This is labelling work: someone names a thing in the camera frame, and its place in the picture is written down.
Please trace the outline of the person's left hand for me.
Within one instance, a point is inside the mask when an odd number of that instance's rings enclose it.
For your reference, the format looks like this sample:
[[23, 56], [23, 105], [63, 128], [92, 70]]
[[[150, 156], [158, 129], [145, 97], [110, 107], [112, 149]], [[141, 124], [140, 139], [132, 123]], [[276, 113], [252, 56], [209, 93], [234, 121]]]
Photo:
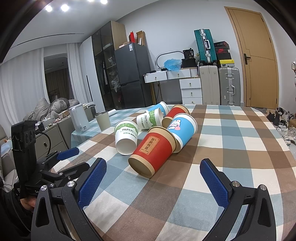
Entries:
[[23, 198], [20, 199], [20, 202], [22, 206], [31, 212], [34, 211], [35, 205], [36, 205], [37, 198], [34, 196], [28, 197], [28, 198]]

